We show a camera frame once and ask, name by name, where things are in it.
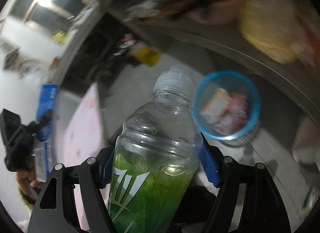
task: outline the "bottle cap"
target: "bottle cap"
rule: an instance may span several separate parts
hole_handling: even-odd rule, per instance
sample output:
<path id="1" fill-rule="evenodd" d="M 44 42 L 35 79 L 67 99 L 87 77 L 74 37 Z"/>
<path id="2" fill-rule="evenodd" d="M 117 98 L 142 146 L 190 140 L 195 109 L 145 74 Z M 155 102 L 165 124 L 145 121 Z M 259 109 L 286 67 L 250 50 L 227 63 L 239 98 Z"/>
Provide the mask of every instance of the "bottle cap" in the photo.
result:
<path id="1" fill-rule="evenodd" d="M 164 71 L 157 79 L 153 92 L 157 89 L 175 89 L 189 95 L 192 100 L 196 94 L 196 83 L 190 70 L 184 66 L 174 65 Z"/>

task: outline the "white logo on bottle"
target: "white logo on bottle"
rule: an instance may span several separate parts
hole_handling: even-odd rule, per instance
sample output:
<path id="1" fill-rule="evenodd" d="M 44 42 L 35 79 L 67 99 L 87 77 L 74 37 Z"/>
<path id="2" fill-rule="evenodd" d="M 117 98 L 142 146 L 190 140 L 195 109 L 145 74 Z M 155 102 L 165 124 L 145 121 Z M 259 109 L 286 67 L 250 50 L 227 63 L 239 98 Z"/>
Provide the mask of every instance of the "white logo on bottle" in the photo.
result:
<path id="1" fill-rule="evenodd" d="M 130 184 L 130 181 L 132 179 L 131 175 L 125 175 L 127 173 L 127 170 L 119 170 L 116 167 L 112 167 L 112 176 L 111 176 L 111 185 L 110 185 L 110 189 L 112 189 L 113 186 L 113 177 L 114 175 L 119 176 L 117 181 L 116 181 L 116 185 L 112 191 L 111 194 L 111 198 L 109 198 L 109 203 L 112 203 L 114 205 L 117 205 L 120 207 L 118 213 L 114 216 L 114 218 L 112 219 L 112 221 L 114 221 L 124 210 L 127 210 L 129 212 L 131 212 L 130 210 L 127 209 L 127 206 L 129 205 L 130 201 L 134 198 L 134 196 L 137 194 L 137 192 L 139 191 L 139 189 L 141 188 L 141 186 L 143 185 L 144 181 L 147 179 L 148 175 L 150 174 L 150 172 L 146 172 L 144 174 L 140 174 L 136 177 L 136 179 L 134 180 L 134 183 L 127 195 L 127 197 L 125 198 L 125 201 L 123 202 L 123 204 L 121 204 L 121 201 L 124 197 L 124 194 L 126 193 L 128 186 Z M 124 178 L 124 182 L 122 185 L 122 189 L 120 192 L 120 196 L 119 198 L 116 200 L 116 193 L 118 192 L 119 186 L 122 182 Z"/>

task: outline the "shelf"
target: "shelf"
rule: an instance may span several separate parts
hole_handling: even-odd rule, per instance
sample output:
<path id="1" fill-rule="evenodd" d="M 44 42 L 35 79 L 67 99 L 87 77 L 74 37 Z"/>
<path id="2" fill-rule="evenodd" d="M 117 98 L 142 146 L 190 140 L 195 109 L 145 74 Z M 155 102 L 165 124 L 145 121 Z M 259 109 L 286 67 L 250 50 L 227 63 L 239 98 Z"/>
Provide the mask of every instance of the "shelf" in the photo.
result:
<path id="1" fill-rule="evenodd" d="M 109 13 L 120 21 L 124 19 L 120 10 L 110 8 Z M 146 40 L 152 40 L 152 33 L 161 33 L 210 49 L 236 61 L 264 77 L 320 126 L 320 81 L 313 77 L 300 61 L 285 65 L 270 59 L 242 37 L 237 25 L 207 26 L 186 17 L 177 21 L 161 19 L 155 22 L 124 24 Z"/>

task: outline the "clear plastic bottle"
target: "clear plastic bottle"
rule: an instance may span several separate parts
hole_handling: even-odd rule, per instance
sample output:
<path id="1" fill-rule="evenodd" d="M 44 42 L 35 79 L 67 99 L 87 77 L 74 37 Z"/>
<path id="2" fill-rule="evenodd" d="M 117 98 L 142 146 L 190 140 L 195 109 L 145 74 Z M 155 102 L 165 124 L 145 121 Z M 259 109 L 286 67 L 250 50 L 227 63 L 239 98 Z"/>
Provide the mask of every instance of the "clear plastic bottle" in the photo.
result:
<path id="1" fill-rule="evenodd" d="M 195 82 L 183 66 L 159 76 L 153 101 L 116 141 L 108 210 L 119 233 L 164 233 L 198 167 L 203 143 L 190 113 Z"/>

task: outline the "gray tiled floor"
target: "gray tiled floor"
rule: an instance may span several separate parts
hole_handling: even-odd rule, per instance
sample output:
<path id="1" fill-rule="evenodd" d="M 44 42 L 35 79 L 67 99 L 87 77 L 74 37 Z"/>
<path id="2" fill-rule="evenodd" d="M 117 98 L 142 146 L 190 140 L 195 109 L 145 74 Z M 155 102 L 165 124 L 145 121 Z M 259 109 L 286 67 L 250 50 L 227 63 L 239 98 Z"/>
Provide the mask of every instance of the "gray tiled floor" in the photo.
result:
<path id="1" fill-rule="evenodd" d="M 180 42 L 174 44 L 168 52 L 174 57 L 163 54 L 152 68 L 145 65 L 136 68 L 127 66 L 110 88 L 103 109 L 109 138 L 113 139 L 121 132 L 122 124 L 129 115 L 152 100 L 151 95 L 157 77 L 170 66 L 181 64 L 189 67 L 197 83 L 204 74 L 214 71 L 212 60 L 201 48 Z M 298 217 L 298 210 L 308 192 L 308 186 L 290 151 L 301 112 L 270 85 L 264 87 L 264 84 L 257 84 L 257 86 L 262 93 L 262 129 L 252 145 L 230 148 L 216 140 L 208 139 L 208 141 L 218 146 L 224 155 L 230 155 L 242 164 L 254 165 L 262 162 L 267 165 L 282 196 L 294 231 L 302 223 Z M 266 97 L 274 100 L 264 105 Z M 234 229 L 241 208 L 241 205 L 236 208 L 232 224 Z"/>

